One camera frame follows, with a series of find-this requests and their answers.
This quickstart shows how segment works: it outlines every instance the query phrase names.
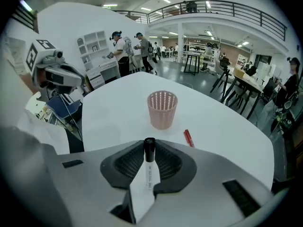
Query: gray floor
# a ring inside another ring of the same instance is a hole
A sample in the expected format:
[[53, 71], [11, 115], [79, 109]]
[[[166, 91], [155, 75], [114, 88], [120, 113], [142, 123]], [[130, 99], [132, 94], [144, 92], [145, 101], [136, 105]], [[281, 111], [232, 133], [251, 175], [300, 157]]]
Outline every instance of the gray floor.
[[[184, 71], [184, 65], [181, 63], [176, 63], [176, 62], [170, 62], [170, 61], [158, 61], [158, 64], [153, 64], [152, 65], [157, 73], [158, 76], [169, 79], [169, 80], [173, 80], [175, 82], [178, 82], [180, 84], [183, 84], [184, 86], [187, 87], [193, 87], [194, 90], [197, 90], [198, 92], [201, 92], [205, 95], [208, 95], [209, 97], [215, 99], [215, 100], [220, 100], [222, 98], [222, 94], [223, 94], [223, 84], [218, 88], [216, 87], [216, 89], [210, 93], [213, 84], [215, 83], [217, 77], [213, 76], [209, 73], [199, 73], [196, 74], [195, 76], [190, 74], [190, 73], [183, 73]], [[254, 103], [254, 99], [251, 99], [242, 116], [243, 117], [247, 117], [252, 105]], [[262, 109], [264, 107], [264, 103], [262, 100], [259, 100], [253, 114], [251, 115], [251, 117], [249, 118], [249, 121], [252, 123], [255, 123], [258, 120], [258, 116], [260, 115]], [[239, 109], [237, 107], [237, 104], [232, 106], [232, 109], [237, 111], [238, 113], [240, 113], [241, 109]]]

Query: black chair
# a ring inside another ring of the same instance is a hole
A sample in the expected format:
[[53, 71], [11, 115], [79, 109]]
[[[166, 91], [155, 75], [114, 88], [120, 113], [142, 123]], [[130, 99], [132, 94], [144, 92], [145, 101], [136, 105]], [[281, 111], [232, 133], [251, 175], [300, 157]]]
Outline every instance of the black chair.
[[273, 95], [274, 89], [276, 88], [276, 83], [272, 78], [269, 79], [268, 83], [263, 89], [263, 94], [261, 96], [264, 103], [268, 103]]

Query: black railing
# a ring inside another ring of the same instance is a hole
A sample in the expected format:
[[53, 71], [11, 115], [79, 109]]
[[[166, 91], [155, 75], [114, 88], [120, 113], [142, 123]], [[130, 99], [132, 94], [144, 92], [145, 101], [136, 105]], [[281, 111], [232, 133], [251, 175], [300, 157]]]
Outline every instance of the black railing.
[[35, 16], [31, 12], [29, 12], [21, 3], [16, 7], [16, 10], [11, 15], [11, 17], [19, 23], [25, 25], [26, 27], [35, 30]]
[[[140, 13], [132, 11], [123, 11], [124, 13]], [[171, 16], [191, 14], [191, 13], [211, 13], [225, 16], [232, 16], [246, 20], [276, 35], [285, 41], [285, 32], [287, 27], [271, 15], [253, 7], [229, 1], [222, 0], [193, 0], [168, 5], [149, 14], [146, 14], [144, 23], [152, 23], [160, 19]]]
[[134, 12], [134, 11], [125, 11], [125, 10], [115, 10], [115, 12], [124, 15], [125, 17], [128, 17], [132, 19], [135, 22], [141, 23], [141, 24], [148, 24], [148, 14], [142, 13], [142, 12]]

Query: perforated plastic basket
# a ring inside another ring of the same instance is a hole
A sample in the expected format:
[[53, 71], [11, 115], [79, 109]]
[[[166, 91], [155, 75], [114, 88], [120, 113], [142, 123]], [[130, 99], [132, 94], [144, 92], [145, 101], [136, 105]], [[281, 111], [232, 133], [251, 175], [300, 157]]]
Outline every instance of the perforated plastic basket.
[[168, 91], [156, 91], [147, 98], [151, 124], [158, 130], [168, 129], [175, 116], [178, 98]]

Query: white desk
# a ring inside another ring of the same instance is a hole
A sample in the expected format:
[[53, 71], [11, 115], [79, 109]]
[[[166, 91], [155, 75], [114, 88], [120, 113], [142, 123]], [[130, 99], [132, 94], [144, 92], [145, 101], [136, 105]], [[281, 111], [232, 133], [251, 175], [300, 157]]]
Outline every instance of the white desk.
[[[150, 124], [147, 96], [157, 90], [178, 97], [172, 126]], [[188, 129], [196, 148], [221, 155], [271, 189], [274, 152], [269, 138], [220, 102], [176, 82], [137, 72], [106, 84], [84, 98], [82, 130], [85, 151], [155, 137], [187, 145]]]

